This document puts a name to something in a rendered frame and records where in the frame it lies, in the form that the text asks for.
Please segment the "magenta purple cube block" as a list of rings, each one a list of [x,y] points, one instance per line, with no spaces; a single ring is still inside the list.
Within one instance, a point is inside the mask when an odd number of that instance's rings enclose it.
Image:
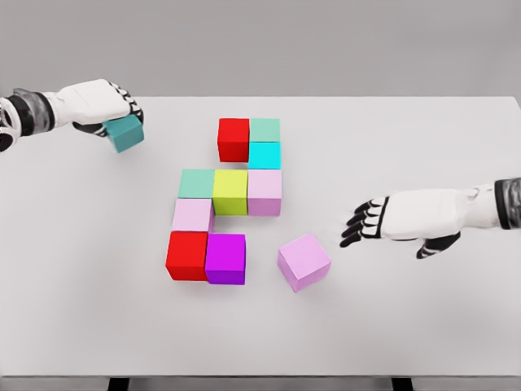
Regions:
[[[244,285],[246,237],[243,234],[208,235],[205,273],[210,284]]]

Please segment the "light pink cube block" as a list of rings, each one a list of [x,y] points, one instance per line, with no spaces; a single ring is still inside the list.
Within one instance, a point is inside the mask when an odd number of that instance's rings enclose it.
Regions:
[[[250,216],[276,217],[282,208],[282,170],[249,169],[247,212]]]
[[[172,231],[212,232],[214,218],[211,199],[177,199]]]
[[[278,267],[293,292],[324,279],[331,259],[313,233],[284,244],[278,250]]]

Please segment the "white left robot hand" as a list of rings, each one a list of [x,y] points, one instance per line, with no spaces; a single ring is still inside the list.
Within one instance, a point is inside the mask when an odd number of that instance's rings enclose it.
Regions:
[[[87,134],[105,138],[105,122],[129,115],[144,123],[144,112],[136,99],[123,87],[107,79],[84,81],[66,86],[56,93],[59,104],[55,124],[73,127]]]

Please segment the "red cube block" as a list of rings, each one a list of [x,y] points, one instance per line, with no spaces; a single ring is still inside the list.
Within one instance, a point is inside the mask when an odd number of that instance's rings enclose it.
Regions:
[[[247,163],[249,160],[249,120],[220,118],[217,147],[221,162]]]
[[[173,280],[207,281],[208,232],[172,231],[165,267]]]

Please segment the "cyan cube block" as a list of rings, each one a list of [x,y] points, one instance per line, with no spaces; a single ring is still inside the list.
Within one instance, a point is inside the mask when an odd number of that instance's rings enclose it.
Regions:
[[[281,143],[249,143],[249,169],[281,169]]]

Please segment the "teal cube block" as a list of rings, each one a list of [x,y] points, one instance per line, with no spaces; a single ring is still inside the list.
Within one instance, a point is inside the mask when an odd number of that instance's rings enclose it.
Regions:
[[[144,140],[142,122],[134,114],[104,121],[103,127],[117,153],[127,151]]]

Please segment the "yellow-green cube block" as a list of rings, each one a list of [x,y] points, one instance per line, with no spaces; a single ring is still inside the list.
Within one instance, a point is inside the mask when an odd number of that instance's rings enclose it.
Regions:
[[[212,202],[216,215],[247,215],[247,181],[245,169],[215,170]]]

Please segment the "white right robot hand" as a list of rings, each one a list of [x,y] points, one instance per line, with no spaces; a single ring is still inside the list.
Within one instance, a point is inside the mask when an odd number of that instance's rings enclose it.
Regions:
[[[456,190],[401,191],[359,205],[346,222],[339,246],[363,239],[422,240],[417,259],[450,248],[461,238],[463,211]]]

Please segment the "mint green cube block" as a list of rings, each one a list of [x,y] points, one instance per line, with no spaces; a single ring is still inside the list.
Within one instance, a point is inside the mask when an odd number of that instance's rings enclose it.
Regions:
[[[214,169],[183,169],[177,197],[211,199],[214,174]]]
[[[249,140],[253,143],[279,143],[280,120],[278,118],[251,118]]]

